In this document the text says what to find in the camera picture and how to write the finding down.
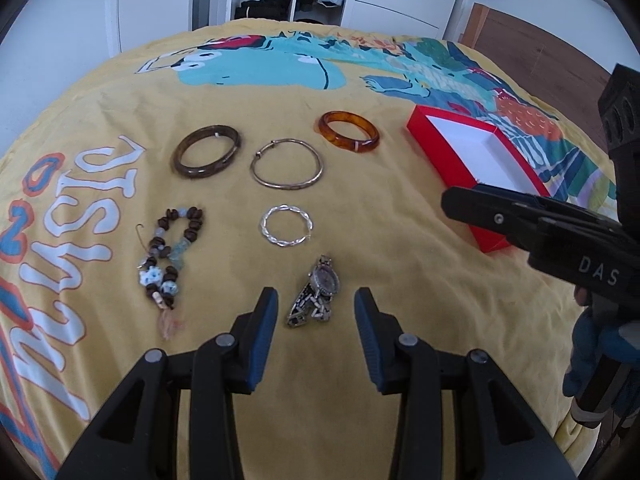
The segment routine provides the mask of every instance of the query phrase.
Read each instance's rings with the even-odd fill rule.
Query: bracelet
[[[278,240],[275,236],[271,235],[269,230],[267,229],[267,220],[269,219],[269,216],[271,216],[272,213],[275,213],[276,211],[291,211],[293,213],[298,213],[300,216],[302,216],[302,218],[305,219],[306,221],[306,228],[307,228],[306,235],[304,235],[302,238],[298,238],[297,240],[293,240],[290,242],[286,240]],[[314,223],[311,221],[311,218],[309,218],[309,215],[304,211],[302,211],[302,209],[300,209],[299,207],[296,207],[294,205],[282,204],[282,205],[277,205],[276,207],[272,207],[262,216],[262,220],[260,221],[260,228],[262,230],[262,234],[272,244],[275,244],[279,247],[293,247],[294,245],[301,244],[307,238],[311,237],[311,231],[314,228]]]
[[[170,222],[178,218],[189,219],[182,238],[174,247],[167,245],[164,236],[169,230]],[[161,311],[159,326],[161,335],[169,339],[179,326],[170,312],[174,309],[175,296],[178,294],[177,279],[184,267],[182,254],[198,239],[198,231],[202,227],[202,209],[197,207],[167,209],[165,215],[158,220],[158,228],[149,242],[148,252],[138,266],[140,285],[145,287],[146,296],[154,300]],[[164,270],[158,265],[159,259],[168,259],[171,263]]]
[[[341,121],[343,123],[355,124],[369,137],[368,140],[356,140],[345,137],[329,127],[328,123]],[[318,129],[322,136],[338,148],[349,150],[350,152],[370,152],[380,143],[380,133],[378,129],[367,121],[364,117],[350,112],[327,112],[318,121]]]
[[[189,146],[195,144],[199,140],[205,139],[206,137],[228,137],[234,142],[234,145],[225,153],[225,155],[210,164],[198,167],[185,166],[181,162],[184,152],[187,151]],[[205,178],[206,176],[219,173],[229,166],[234,160],[236,152],[240,149],[240,146],[242,146],[240,134],[231,126],[224,126],[222,124],[217,124],[216,126],[205,126],[181,140],[180,144],[178,144],[174,150],[172,163],[175,171],[187,178]]]
[[[310,178],[309,180],[305,180],[304,182],[300,182],[298,184],[277,184],[275,182],[269,182],[268,180],[264,180],[260,178],[257,173],[255,173],[255,165],[258,162],[258,160],[260,160],[260,158],[264,155],[264,152],[266,152],[267,150],[270,150],[271,148],[274,148],[275,146],[283,142],[294,142],[296,144],[300,144],[312,153],[312,155],[316,159],[316,174],[312,178]],[[320,157],[320,154],[316,152],[314,147],[308,142],[305,142],[304,140],[298,140],[298,139],[278,139],[278,140],[272,140],[269,144],[267,144],[266,146],[263,146],[262,148],[260,148],[260,150],[255,152],[254,160],[251,161],[251,166],[249,169],[251,171],[251,174],[254,176],[254,179],[258,183],[262,184],[263,186],[272,187],[273,189],[292,190],[292,189],[305,189],[305,187],[312,186],[318,180],[320,180],[320,177],[322,176],[322,172],[324,171],[324,164],[322,163],[322,158]]]

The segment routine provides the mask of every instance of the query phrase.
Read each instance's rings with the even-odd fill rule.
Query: hand
[[[591,293],[576,287],[575,300],[581,306],[588,306],[575,322],[572,340],[574,348],[571,364],[562,382],[562,393],[575,397],[582,393],[593,376],[601,355],[621,363],[631,364],[632,370],[613,403],[617,416],[623,416],[629,404],[634,401],[631,411],[636,414],[640,408],[640,321],[613,323],[597,327],[593,322]]]

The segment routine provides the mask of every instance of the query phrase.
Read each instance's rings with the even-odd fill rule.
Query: brown bangle
[[[197,168],[185,166],[181,162],[184,152],[186,152],[187,148],[192,144],[195,144],[199,140],[205,139],[206,137],[221,136],[231,139],[234,142],[234,145],[228,152],[225,153],[225,155],[223,155],[215,162],[207,164],[206,166],[199,166]],[[240,146],[242,146],[242,139],[240,137],[240,134],[231,126],[224,126],[222,124],[217,124],[216,126],[205,126],[204,128],[201,128],[199,130],[196,130],[192,134],[189,134],[180,142],[180,144],[178,144],[172,156],[172,163],[174,165],[175,171],[177,171],[181,175],[186,176],[187,178],[204,178],[206,176],[211,176],[219,173],[220,171],[224,170],[229,164],[231,164]]]
[[[343,123],[355,124],[364,131],[368,140],[356,140],[342,136],[329,127],[330,122],[341,121]],[[350,112],[327,112],[318,121],[318,128],[322,136],[338,148],[349,150],[350,152],[370,152],[380,143],[380,133],[378,129],[367,121],[364,117]]]

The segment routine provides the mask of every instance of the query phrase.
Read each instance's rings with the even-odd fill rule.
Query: yellow bedsheet
[[[385,36],[305,23],[296,30],[392,48]],[[52,478],[145,350],[197,348],[251,310],[263,286],[278,290],[282,318],[312,264],[328,254],[342,282],[332,320],[298,330],[279,322],[263,382],[252,396],[236,397],[248,480],[386,478],[398,399],[380,396],[369,381],[353,317],[360,286],[370,286],[381,310],[433,347],[460,354],[486,349],[580,468],[595,432],[572,423],[570,401],[561,395],[580,313],[572,286],[529,268],[519,250],[481,253],[465,225],[445,218],[439,206],[444,185],[405,128],[414,104],[371,91],[362,80],[383,72],[335,63],[345,84],[320,91],[299,84],[185,84],[183,72],[152,70],[184,56],[200,56],[185,58],[200,63],[201,51],[147,63],[211,38],[281,31],[289,33],[280,23],[241,20],[111,59],[53,103],[0,162],[6,211],[0,421],[20,451]],[[461,49],[535,102],[489,60]],[[301,56],[300,65],[314,63]],[[558,116],[563,134],[612,178],[609,161],[575,125],[538,105]],[[334,109],[372,121],[380,146],[355,154],[325,141],[314,124]],[[172,173],[177,143],[209,124],[241,133],[236,161],[197,181]],[[254,152],[281,137],[306,140],[321,153],[326,173],[318,184],[281,191],[252,180]],[[186,161],[208,162],[227,147],[204,140]],[[264,176],[297,181],[313,162],[303,149],[282,146],[260,164]],[[305,244],[279,248],[262,237],[260,217],[281,203],[313,219]],[[144,224],[143,240],[149,240],[166,208],[191,205],[204,209],[206,222],[178,280],[184,327],[164,342],[158,312],[138,283],[143,250],[136,225]],[[301,229],[286,214],[273,218],[273,228],[285,237]],[[181,229],[170,230],[168,239],[177,240]],[[184,449],[180,464],[184,478]]]

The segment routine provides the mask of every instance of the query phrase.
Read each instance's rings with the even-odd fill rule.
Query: silver rivet
[[[162,350],[158,350],[157,348],[149,350],[145,354],[145,361],[147,363],[157,363],[160,359],[162,359]]]
[[[418,338],[413,334],[400,334],[398,342],[402,346],[416,346],[418,344]]]
[[[479,348],[472,350],[469,353],[469,357],[471,357],[473,362],[478,363],[479,365],[484,365],[489,360],[489,354]]]
[[[222,346],[223,348],[232,346],[235,342],[236,338],[231,334],[220,334],[216,337],[216,345]]]

